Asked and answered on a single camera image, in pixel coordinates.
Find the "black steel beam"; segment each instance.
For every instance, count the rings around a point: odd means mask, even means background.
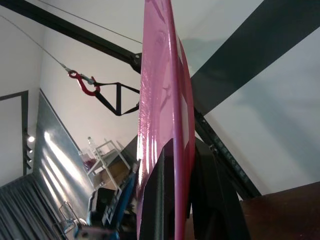
[[[204,116],[194,108],[195,130],[200,138],[210,146],[218,163],[228,175],[233,187],[242,199],[261,196],[261,193],[237,163],[219,136],[206,121]]]
[[[122,62],[125,62],[131,65],[132,68],[138,73],[141,72],[141,54],[135,54],[123,47],[107,41],[102,37],[99,37],[77,25],[74,25],[25,0],[0,0],[0,5],[105,54],[108,54],[109,56],[112,56]]]

